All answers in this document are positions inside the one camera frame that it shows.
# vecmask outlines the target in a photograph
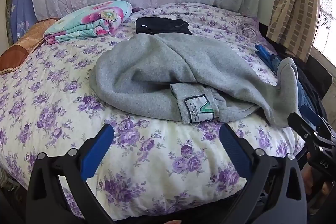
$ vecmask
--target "turquoise blanket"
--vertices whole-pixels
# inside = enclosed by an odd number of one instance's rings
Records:
[[[74,38],[112,34],[132,13],[130,3],[122,0],[91,5],[66,15],[44,33],[48,44]]]

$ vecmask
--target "gray sweatshirt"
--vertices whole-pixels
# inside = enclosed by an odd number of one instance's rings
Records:
[[[227,44],[181,33],[136,34],[103,53],[90,72],[98,97],[136,115],[201,122],[242,119],[262,107],[267,120],[288,127],[298,112],[297,68],[278,68],[278,84],[263,82]]]

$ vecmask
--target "white tag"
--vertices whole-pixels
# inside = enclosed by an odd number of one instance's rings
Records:
[[[186,98],[184,102],[188,107],[191,122],[202,122],[215,117],[214,110],[210,108],[210,102],[205,95]]]

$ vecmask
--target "window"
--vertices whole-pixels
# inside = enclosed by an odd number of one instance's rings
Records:
[[[313,46],[336,66],[336,0],[321,0]]]

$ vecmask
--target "beige curtain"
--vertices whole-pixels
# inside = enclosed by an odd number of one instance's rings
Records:
[[[320,0],[275,0],[267,37],[307,61],[314,41]]]

